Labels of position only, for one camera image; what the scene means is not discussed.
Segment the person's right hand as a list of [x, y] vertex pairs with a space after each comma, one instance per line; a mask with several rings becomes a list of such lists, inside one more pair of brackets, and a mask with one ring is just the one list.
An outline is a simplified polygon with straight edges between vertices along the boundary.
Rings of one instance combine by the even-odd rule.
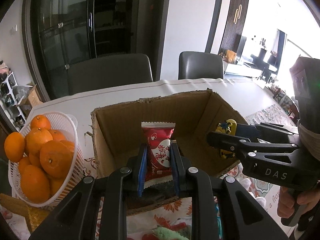
[[280, 187], [279, 202], [277, 208], [277, 214], [281, 218], [289, 218], [293, 215], [295, 209], [294, 204], [305, 205], [305, 209], [302, 214], [313, 209], [319, 202], [319, 189], [313, 189], [302, 192], [295, 200], [289, 193], [287, 187]]

